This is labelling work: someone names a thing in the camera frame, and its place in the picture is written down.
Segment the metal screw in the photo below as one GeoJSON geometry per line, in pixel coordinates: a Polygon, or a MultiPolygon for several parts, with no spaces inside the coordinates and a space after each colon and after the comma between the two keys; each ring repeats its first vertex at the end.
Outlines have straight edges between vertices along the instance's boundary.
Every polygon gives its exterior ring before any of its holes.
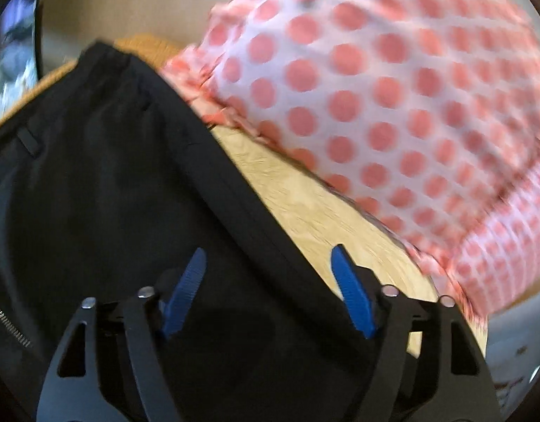
{"type": "Polygon", "coordinates": [[[387,285],[381,287],[381,293],[389,298],[395,298],[399,295],[399,289],[397,289],[395,286],[387,285]]]}
{"type": "Polygon", "coordinates": [[[147,287],[141,287],[139,291],[137,292],[137,296],[139,298],[150,298],[154,295],[154,287],[147,286],[147,287]]]}
{"type": "Polygon", "coordinates": [[[440,303],[446,308],[453,308],[456,305],[456,301],[449,295],[442,295],[440,297],[440,303]]]}
{"type": "Polygon", "coordinates": [[[93,307],[96,306],[96,298],[94,298],[93,296],[89,296],[88,298],[85,298],[83,301],[82,301],[82,309],[92,309],[93,307]]]}

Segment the polka dot cloth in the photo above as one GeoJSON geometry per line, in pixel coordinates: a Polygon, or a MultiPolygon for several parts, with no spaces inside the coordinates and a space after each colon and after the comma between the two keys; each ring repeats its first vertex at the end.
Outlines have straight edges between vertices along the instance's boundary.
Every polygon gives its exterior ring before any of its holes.
{"type": "MultiPolygon", "coordinates": [[[[450,257],[540,158],[528,20],[512,0],[232,0],[165,75],[206,121],[242,126],[378,218],[465,303],[450,257]]],[[[485,315],[514,293],[466,296],[485,315]]]]}

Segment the polka dot fabric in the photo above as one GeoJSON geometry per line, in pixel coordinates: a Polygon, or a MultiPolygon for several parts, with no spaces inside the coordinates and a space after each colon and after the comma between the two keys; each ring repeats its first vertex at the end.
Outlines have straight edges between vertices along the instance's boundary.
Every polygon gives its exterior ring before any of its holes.
{"type": "MultiPolygon", "coordinates": [[[[232,0],[165,75],[206,121],[242,126],[378,218],[466,303],[451,257],[540,158],[528,20],[512,0],[232,0]]],[[[466,296],[481,315],[511,301],[466,296]]]]}

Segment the beige wall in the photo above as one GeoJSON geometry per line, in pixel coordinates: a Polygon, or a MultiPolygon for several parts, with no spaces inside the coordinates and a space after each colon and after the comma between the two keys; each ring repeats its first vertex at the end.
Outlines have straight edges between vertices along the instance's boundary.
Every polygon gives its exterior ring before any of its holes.
{"type": "Polygon", "coordinates": [[[214,3],[226,0],[43,0],[44,56],[75,57],[97,37],[150,32],[181,44],[198,41],[214,3]]]}

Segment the black garment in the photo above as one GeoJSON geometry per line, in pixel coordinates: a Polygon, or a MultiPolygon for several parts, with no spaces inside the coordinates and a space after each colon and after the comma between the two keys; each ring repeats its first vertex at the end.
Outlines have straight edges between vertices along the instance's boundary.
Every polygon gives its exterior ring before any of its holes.
{"type": "Polygon", "coordinates": [[[160,352],[190,422],[342,420],[372,352],[191,109],[97,44],[0,128],[0,374],[30,414],[82,299],[127,298],[196,248],[207,272],[160,352]]]}

